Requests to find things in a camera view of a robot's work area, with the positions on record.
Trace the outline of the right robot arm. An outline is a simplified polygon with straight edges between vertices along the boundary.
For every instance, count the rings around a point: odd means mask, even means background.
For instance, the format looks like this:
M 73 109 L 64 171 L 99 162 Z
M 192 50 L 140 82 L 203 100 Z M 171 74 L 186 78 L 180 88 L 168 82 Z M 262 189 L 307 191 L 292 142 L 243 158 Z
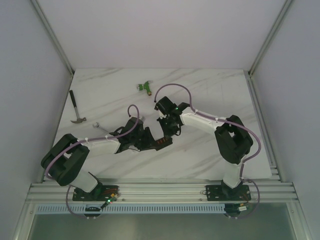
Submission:
M 215 136 L 219 153 L 226 161 L 221 193 L 228 200 L 234 199 L 240 191 L 242 160 L 253 145 L 240 118 L 236 115 L 219 118 L 192 109 L 185 102 L 176 105 L 166 96 L 155 103 L 154 109 L 159 112 L 157 121 L 166 138 L 180 135 L 182 126 L 191 126 Z

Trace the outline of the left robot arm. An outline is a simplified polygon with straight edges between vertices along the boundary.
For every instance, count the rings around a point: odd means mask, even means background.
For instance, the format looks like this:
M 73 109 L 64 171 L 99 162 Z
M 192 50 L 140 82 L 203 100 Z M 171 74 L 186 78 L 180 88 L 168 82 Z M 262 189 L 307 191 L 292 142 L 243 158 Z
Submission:
M 83 170 L 85 161 L 92 156 L 120 154 L 133 147 L 142 152 L 160 150 L 164 139 L 155 139 L 149 127 L 140 118 L 131 117 L 125 126 L 108 132 L 103 137 L 78 139 L 65 134 L 43 157 L 41 167 L 47 178 L 60 186 L 75 187 L 84 192 L 90 201 L 97 201 L 103 194 L 103 184 L 92 173 Z

